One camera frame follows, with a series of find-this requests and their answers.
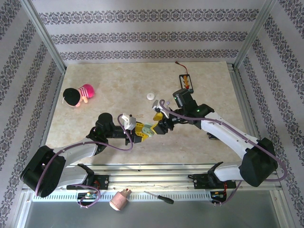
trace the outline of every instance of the metal frame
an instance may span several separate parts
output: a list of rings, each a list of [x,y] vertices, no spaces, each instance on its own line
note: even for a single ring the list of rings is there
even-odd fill
[[[266,0],[264,2],[264,5],[262,6],[251,30],[249,31],[243,46],[241,47],[240,51],[237,54],[237,58],[234,61],[234,68],[238,69],[243,59],[245,58],[247,52],[249,51],[252,43],[257,37],[257,34],[259,33],[260,29],[262,28],[263,24],[265,23],[270,11],[272,10],[273,6],[275,5],[276,0]]]
[[[271,190],[270,194],[280,226],[295,228],[295,222],[289,210],[283,190]]]
[[[101,197],[98,202],[109,202],[116,191],[102,191]],[[153,192],[156,195],[162,195],[168,197],[174,201],[212,201],[210,191],[172,191],[172,192]],[[154,196],[148,195],[144,192],[132,192],[131,195],[127,196],[127,199],[131,202],[159,202]],[[53,192],[45,198],[33,196],[32,202],[76,202],[77,194],[74,191],[69,192]],[[93,199],[85,199],[84,202],[92,202]]]
[[[57,101],[59,99],[59,94],[60,94],[60,91],[61,91],[61,87],[62,87],[62,84],[63,84],[64,77],[65,77],[65,72],[62,73],[61,76],[60,76],[58,88],[57,88],[57,91],[56,91],[56,94],[55,94],[55,97],[54,97],[54,101],[53,101],[53,105],[51,107],[51,111],[50,111],[50,114],[49,114],[49,117],[48,117],[48,120],[47,120],[47,125],[46,125],[46,129],[44,131],[44,134],[43,134],[41,145],[45,145],[47,143],[49,129],[51,128],[51,123],[52,123],[53,116],[54,116],[54,113],[55,113]]]
[[[46,27],[44,26],[38,12],[36,11],[33,3],[31,0],[20,0],[22,7],[25,9],[26,13],[28,14],[29,18],[33,22],[38,34],[40,35],[42,41],[46,45],[48,51],[50,52],[52,58],[56,62],[60,72],[64,74],[66,72],[66,65],[58,52],[55,44],[49,35]]]
[[[66,65],[62,60],[60,53],[56,49],[50,35],[48,34],[43,22],[41,21],[39,14],[37,13],[31,0],[20,0],[23,8],[28,13],[33,24],[35,25],[40,37],[47,46],[52,58],[55,60],[59,67],[62,76],[59,81],[58,90],[55,95],[55,102],[53,103],[50,118],[48,120],[46,131],[42,143],[45,144],[48,136],[48,131],[52,122],[52,118],[55,112],[57,100],[61,90],[61,86],[66,71]],[[246,37],[243,46],[241,47],[234,64],[227,64],[230,73],[231,81],[236,93],[237,102],[241,110],[242,118],[244,120],[246,131],[255,137],[258,137],[258,132],[255,126],[255,122],[249,107],[249,103],[246,99],[244,88],[240,82],[240,75],[238,74],[238,68],[241,66],[243,59],[245,58],[252,43],[257,37],[261,27],[263,26],[266,18],[268,17],[271,9],[273,8],[276,0],[266,0],[262,6],[253,27],[251,28],[248,36]],[[190,194],[196,195],[198,193],[209,194],[209,191],[195,190],[192,180],[188,179],[188,174],[194,173],[207,173],[207,171],[213,166],[213,164],[126,164],[126,165],[88,165],[96,174],[109,175],[109,190],[105,193],[105,196],[101,199],[103,201],[109,200],[115,192],[132,188],[134,200],[147,200],[141,199],[142,192],[144,190],[153,192],[163,192],[163,194]],[[271,175],[272,179],[277,178],[277,173]],[[274,208],[281,227],[295,227],[292,215],[290,213],[287,201],[285,199],[281,184],[279,182],[264,182],[260,187],[254,188],[247,183],[243,182],[239,188],[242,190],[269,190]],[[65,188],[56,189],[54,195],[56,199],[48,198],[50,200],[68,200],[65,195],[70,195]],[[12,227],[21,228],[24,227],[29,208],[32,200],[39,201],[39,198],[35,198],[34,192],[26,185],[22,189],[20,195],[16,213],[14,215],[14,224]]]
[[[246,131],[248,134],[258,138],[258,132],[257,127],[255,125],[248,100],[246,99],[245,90],[240,82],[240,76],[238,74],[238,71],[234,71],[231,66],[231,64],[228,64],[229,73],[232,81],[232,85],[234,88],[234,91],[236,93],[238,106],[241,111],[241,115],[244,121],[244,125],[246,128]]]

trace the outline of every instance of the yellow part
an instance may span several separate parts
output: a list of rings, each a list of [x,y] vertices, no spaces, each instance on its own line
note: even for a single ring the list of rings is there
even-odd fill
[[[156,127],[158,125],[158,123],[154,124],[150,129],[155,133],[157,134],[155,131],[154,131],[154,127]]]
[[[162,113],[156,113],[155,116],[153,117],[153,120],[160,121],[162,120],[162,117],[163,117]]]
[[[136,122],[136,126],[135,126],[135,134],[137,136],[140,136],[142,138],[142,141],[146,140],[147,138],[149,138],[149,136],[147,134],[142,133],[142,128],[144,127],[143,123],[140,122]]]

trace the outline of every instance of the red wire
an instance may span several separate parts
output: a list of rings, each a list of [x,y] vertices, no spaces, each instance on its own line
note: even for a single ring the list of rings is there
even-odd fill
[[[99,183],[97,180],[94,181],[94,184],[97,184],[97,185],[98,185],[98,186],[97,186],[97,189],[100,188],[100,183]]]
[[[178,64],[178,65],[181,65],[182,67],[184,67],[186,69],[187,74],[188,74],[188,70],[187,70],[187,68],[184,65],[180,64],[178,61],[175,61],[175,63]]]
[[[226,182],[225,182],[225,183],[224,183],[224,195],[227,194],[226,190],[227,190],[227,184],[226,184]]]

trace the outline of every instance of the black screwdriver handle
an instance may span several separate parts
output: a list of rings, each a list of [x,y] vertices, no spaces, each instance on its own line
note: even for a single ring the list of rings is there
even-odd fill
[[[160,200],[163,200],[163,201],[165,201],[166,203],[169,203],[169,204],[173,204],[174,203],[174,200],[172,200],[170,198],[167,198],[167,197],[158,196],[157,198],[159,198]]]

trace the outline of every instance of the gray floor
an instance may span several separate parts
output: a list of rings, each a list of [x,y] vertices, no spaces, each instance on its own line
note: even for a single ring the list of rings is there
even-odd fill
[[[130,202],[114,211],[100,202],[81,209],[76,202],[33,202],[26,228],[276,228],[268,191],[239,191],[222,207],[209,202]]]

